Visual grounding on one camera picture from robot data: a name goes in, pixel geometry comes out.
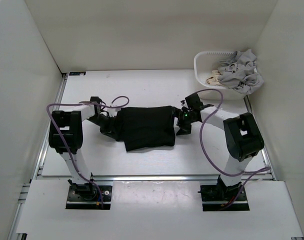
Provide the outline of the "black trousers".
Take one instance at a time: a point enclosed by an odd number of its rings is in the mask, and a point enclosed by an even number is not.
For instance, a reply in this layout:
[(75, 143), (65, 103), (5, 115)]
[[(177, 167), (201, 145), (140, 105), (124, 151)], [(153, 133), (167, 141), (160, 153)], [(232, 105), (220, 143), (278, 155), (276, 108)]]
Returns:
[(126, 151), (143, 148), (173, 147), (174, 107), (123, 107), (113, 124), (114, 139), (124, 142)]

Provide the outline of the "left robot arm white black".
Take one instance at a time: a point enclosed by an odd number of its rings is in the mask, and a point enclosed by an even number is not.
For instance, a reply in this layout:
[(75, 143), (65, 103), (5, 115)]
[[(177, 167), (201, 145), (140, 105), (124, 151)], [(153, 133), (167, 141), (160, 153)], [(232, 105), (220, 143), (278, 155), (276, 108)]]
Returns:
[(103, 193), (95, 183), (82, 154), (84, 141), (83, 122), (89, 121), (99, 127), (101, 134), (116, 137), (115, 116), (108, 106), (97, 96), (79, 103), (51, 103), (46, 107), (50, 118), (48, 144), (64, 160), (71, 175), (68, 180), (72, 190), (85, 201), (103, 203)]

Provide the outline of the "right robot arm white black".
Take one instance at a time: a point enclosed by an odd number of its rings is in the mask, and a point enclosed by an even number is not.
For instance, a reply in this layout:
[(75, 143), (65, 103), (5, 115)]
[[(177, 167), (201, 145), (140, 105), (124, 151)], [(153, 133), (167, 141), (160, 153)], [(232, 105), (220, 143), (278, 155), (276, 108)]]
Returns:
[(205, 202), (236, 200), (243, 191), (242, 176), (250, 161), (264, 148), (264, 140), (253, 115), (249, 112), (235, 114), (219, 106), (203, 104), (199, 95), (193, 93), (182, 101), (182, 108), (174, 109), (179, 127), (177, 135), (188, 135), (192, 124), (200, 122), (203, 128), (210, 124), (224, 132), (229, 157), (224, 169), (220, 169), (205, 153), (209, 163), (220, 173), (216, 185), (201, 189)]

